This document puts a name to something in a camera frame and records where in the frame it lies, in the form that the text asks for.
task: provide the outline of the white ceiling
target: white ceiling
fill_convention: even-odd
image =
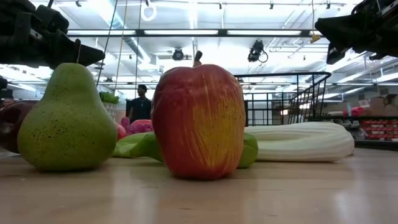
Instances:
[[[80,1],[82,7],[77,7],[75,0],[55,0],[53,8],[60,11],[70,22],[70,29],[109,29],[104,17],[111,15],[113,8],[109,1],[114,0],[86,0]],[[36,6],[47,4],[48,1],[31,0]],[[144,21],[140,16],[140,7],[146,8],[145,1],[129,0],[118,1],[117,13],[124,18],[126,10],[125,28],[127,29],[312,29],[313,17],[311,0],[273,0],[274,8],[269,9],[269,1],[260,0],[152,0],[151,5],[156,6],[157,14],[151,21]],[[331,0],[331,8],[326,8],[326,0],[314,0],[314,21],[319,17],[343,16],[351,12],[354,4],[360,0]],[[151,9],[145,9],[147,17]],[[275,73],[294,71],[318,71],[326,69],[329,72],[339,71],[339,78],[352,75],[358,70],[363,70],[363,60],[345,63],[344,70],[339,66],[326,67],[326,52],[328,41],[321,39],[314,44],[309,43],[309,38],[263,38],[265,46],[272,44],[267,49],[269,60],[249,63],[247,60],[249,48],[253,45],[255,37],[196,37],[197,49],[203,52],[202,63],[214,63],[230,71],[232,74],[247,73]],[[106,38],[80,38],[83,44],[104,49]],[[191,66],[191,60],[174,62],[170,52],[176,47],[182,48],[187,55],[193,54],[193,41],[191,37],[140,37],[136,38],[144,52],[157,57],[157,66],[167,69],[176,66]],[[302,49],[293,54],[300,44]],[[140,70],[136,68],[136,56],[132,49],[118,37],[109,38],[107,57],[103,70],[105,77],[120,77],[119,82],[134,82],[135,74],[139,82],[153,82],[160,78],[160,73],[153,70]],[[245,82],[272,82],[274,80],[252,78]],[[134,90],[123,90],[127,97]]]

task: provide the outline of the black shirt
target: black shirt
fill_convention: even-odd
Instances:
[[[132,107],[132,118],[130,123],[138,119],[150,119],[150,108],[152,102],[145,98],[142,100],[141,98],[136,98],[131,101]]]

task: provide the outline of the white vegetable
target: white vegetable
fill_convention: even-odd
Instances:
[[[257,161],[334,162],[354,152],[352,135],[335,123],[255,126],[245,133],[257,139]]]

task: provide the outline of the black railing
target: black railing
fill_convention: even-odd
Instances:
[[[302,76],[312,76],[311,83],[299,83]],[[326,80],[331,77],[328,72],[297,72],[273,74],[235,75],[239,80],[249,77],[295,77],[295,91],[244,93],[246,109],[246,126],[281,125],[307,122],[322,114],[323,96]]]

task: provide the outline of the pear stem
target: pear stem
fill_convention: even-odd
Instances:
[[[73,57],[73,60],[76,63],[79,63],[80,47],[81,47],[81,41],[79,39],[76,39],[75,40],[75,54],[74,54],[74,57]]]

